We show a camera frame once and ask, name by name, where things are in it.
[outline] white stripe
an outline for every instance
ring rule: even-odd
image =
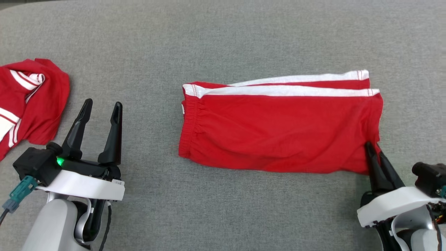
[[[8,143],[9,148],[11,148],[11,147],[14,146],[14,142],[13,142],[13,138],[14,138],[14,128],[15,128],[15,126],[12,127],[12,128],[9,130],[9,143]]]
[[[19,130],[20,122],[22,122],[22,119],[19,119],[14,129],[14,143],[17,143],[17,131]]]
[[[42,84],[45,81],[45,75],[43,74],[30,74],[29,78],[36,81],[38,84]]]
[[[33,77],[33,78],[31,78],[31,77],[28,77],[27,75],[25,75],[25,73],[23,73],[23,72],[21,72],[21,71],[18,71],[17,73],[18,73],[22,78],[28,80],[29,82],[31,82],[31,83],[33,83],[33,84],[35,84],[35,85],[40,85],[40,84],[42,83],[42,82],[39,82],[39,81],[38,81],[38,75],[37,75],[37,74],[31,74],[31,76]]]
[[[37,92],[37,90],[41,87],[41,85],[39,85],[39,87],[37,87],[32,93],[30,93],[28,95],[28,97],[25,99],[25,103],[28,103],[29,99],[34,95],[34,93]]]
[[[32,84],[26,82],[26,80],[24,80],[23,78],[21,78],[21,77],[19,76],[19,74],[17,73],[17,71],[13,71],[13,70],[10,70],[10,71],[11,71],[11,74],[12,74],[12,76],[14,77],[14,79],[15,79],[21,86],[23,86],[24,88],[26,88],[27,90],[32,91],[32,90],[34,90],[34,89],[37,87],[37,86],[35,86],[35,85],[32,85]]]
[[[12,112],[7,111],[7,110],[5,110],[5,109],[3,109],[1,107],[0,107],[0,115],[3,115],[5,117],[7,117],[8,119],[14,121],[15,123],[17,123],[17,121],[19,121],[19,117],[17,117]]]
[[[314,97],[367,97],[378,94],[379,89],[335,89],[300,85],[260,85],[244,87],[203,88],[195,84],[184,84],[185,93],[202,98],[204,95],[263,95],[263,96],[314,96]]]
[[[256,79],[235,84],[231,86],[247,86],[255,84],[285,84],[285,83],[302,83],[302,82],[319,82],[319,81],[341,81],[341,80],[364,80],[368,79],[368,71],[349,71],[344,74],[322,74],[322,75],[295,75],[283,76],[266,79]]]
[[[5,119],[4,117],[0,117],[0,141],[3,140],[3,137],[8,133],[9,130],[14,126],[14,124]]]

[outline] red fabric with white stripes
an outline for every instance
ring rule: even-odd
[[[204,82],[191,84],[209,89],[228,87]],[[322,87],[316,91],[345,88],[358,92],[370,87],[368,78],[261,85],[269,85],[272,92],[276,86],[283,85]],[[378,125],[383,101],[376,91],[365,90],[364,96],[211,92],[212,95],[199,97],[199,90],[189,94],[183,90],[185,114],[179,155],[202,165],[271,172],[345,170],[367,174],[365,142],[371,141],[379,151]]]
[[[20,118],[0,142],[0,160],[23,139],[39,145],[54,139],[70,91],[65,72],[48,59],[5,65],[0,90],[0,108]]]

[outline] black cable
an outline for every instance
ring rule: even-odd
[[[430,218],[432,219],[432,224],[434,225],[434,228],[437,231],[437,241],[438,241],[437,250],[442,251],[443,241],[442,241],[442,234],[440,232],[440,227],[438,227],[438,223],[435,220],[435,217],[434,217],[434,214],[432,213],[431,207],[429,205],[426,205],[426,208],[429,211]]]
[[[9,209],[5,209],[4,211],[3,211],[3,213],[1,214],[1,216],[0,216],[0,226],[1,226],[1,223],[3,222],[3,220],[4,220],[4,218],[6,217],[6,215],[9,213]]]
[[[105,233],[104,233],[104,238],[102,239],[102,243],[101,243],[101,247],[99,248],[99,251],[102,251],[104,249],[104,245],[105,245],[105,241],[107,240],[107,234],[108,231],[110,230],[110,223],[111,223],[111,219],[112,219],[112,205],[108,203],[108,222],[107,222],[107,227],[105,229]]]

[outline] gray tabletop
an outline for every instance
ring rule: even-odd
[[[381,147],[403,181],[417,161],[444,162],[441,1],[56,1],[0,11],[0,65],[48,58],[70,75],[55,142],[93,98],[85,159],[102,151],[114,102],[124,105],[124,200],[105,250],[375,251],[356,210],[366,176],[210,168],[178,157],[181,85],[370,71],[384,99]],[[18,182],[0,163],[0,201]],[[0,228],[19,250],[46,194]]]

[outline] robotic arm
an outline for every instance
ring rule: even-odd
[[[378,231],[383,251],[441,251],[446,238],[438,228],[446,214],[446,167],[417,163],[415,187],[406,187],[383,152],[367,143],[370,184],[358,219]]]
[[[13,164],[22,182],[36,182],[36,189],[48,192],[47,204],[40,211],[23,251],[91,250],[101,228],[103,208],[107,206],[108,223],[100,247],[103,249],[110,227],[110,201],[121,201],[125,191],[118,168],[122,104],[115,104],[107,143],[97,162],[82,160],[80,150],[92,105],[92,99],[85,101],[62,146],[51,142],[44,150],[30,147]],[[10,203],[3,205],[6,212],[13,213],[18,207],[13,193]]]

